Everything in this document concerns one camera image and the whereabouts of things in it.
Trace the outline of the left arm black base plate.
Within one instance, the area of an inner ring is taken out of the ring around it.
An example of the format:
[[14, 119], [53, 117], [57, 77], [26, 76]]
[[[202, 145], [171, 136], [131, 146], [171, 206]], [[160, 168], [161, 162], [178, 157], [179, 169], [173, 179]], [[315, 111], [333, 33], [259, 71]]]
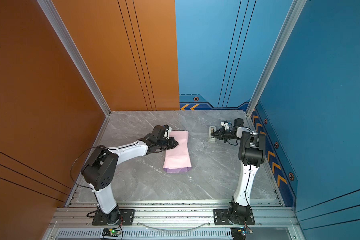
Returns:
[[116, 209], [109, 214], [97, 209], [92, 221], [93, 226], [131, 226], [135, 217], [134, 209]]

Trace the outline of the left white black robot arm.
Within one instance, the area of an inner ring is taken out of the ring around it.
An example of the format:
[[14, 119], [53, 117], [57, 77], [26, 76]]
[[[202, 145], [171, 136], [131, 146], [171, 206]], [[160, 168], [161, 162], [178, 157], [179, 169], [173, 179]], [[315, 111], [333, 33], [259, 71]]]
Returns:
[[179, 143], [170, 136], [171, 131], [168, 125], [157, 125], [150, 134], [133, 143], [113, 148], [95, 147], [81, 174], [96, 197], [96, 213], [105, 224], [121, 223], [122, 214], [111, 187], [117, 166], [137, 157], [174, 149]]

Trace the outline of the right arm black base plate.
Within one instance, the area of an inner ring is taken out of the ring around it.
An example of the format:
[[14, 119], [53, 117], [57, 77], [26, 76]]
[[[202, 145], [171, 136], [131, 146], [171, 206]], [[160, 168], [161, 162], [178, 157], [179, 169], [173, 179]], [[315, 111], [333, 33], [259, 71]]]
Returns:
[[255, 217], [252, 210], [244, 215], [230, 214], [228, 209], [214, 209], [213, 210], [214, 224], [217, 226], [236, 225], [236, 226], [254, 226]]

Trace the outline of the purple wrapping paper sheet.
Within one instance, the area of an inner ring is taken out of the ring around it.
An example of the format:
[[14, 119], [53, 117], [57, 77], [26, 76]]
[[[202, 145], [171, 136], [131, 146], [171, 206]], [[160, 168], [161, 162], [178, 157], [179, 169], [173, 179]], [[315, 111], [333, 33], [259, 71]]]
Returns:
[[174, 137], [179, 144], [172, 150], [166, 151], [163, 169], [167, 173], [186, 173], [192, 169], [188, 150], [188, 131], [172, 131], [170, 137]]

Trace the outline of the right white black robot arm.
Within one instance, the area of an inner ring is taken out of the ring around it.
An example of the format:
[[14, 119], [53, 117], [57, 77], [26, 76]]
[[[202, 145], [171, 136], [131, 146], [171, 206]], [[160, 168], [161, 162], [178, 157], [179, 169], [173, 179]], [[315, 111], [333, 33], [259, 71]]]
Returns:
[[240, 118], [235, 119], [233, 124], [224, 121], [221, 125], [220, 129], [211, 126], [209, 137], [228, 144], [230, 140], [236, 141], [234, 145], [239, 147], [238, 159], [241, 162], [241, 172], [228, 212], [224, 217], [217, 217], [216, 224], [254, 225], [250, 197], [256, 173], [266, 160], [266, 136], [258, 134]]

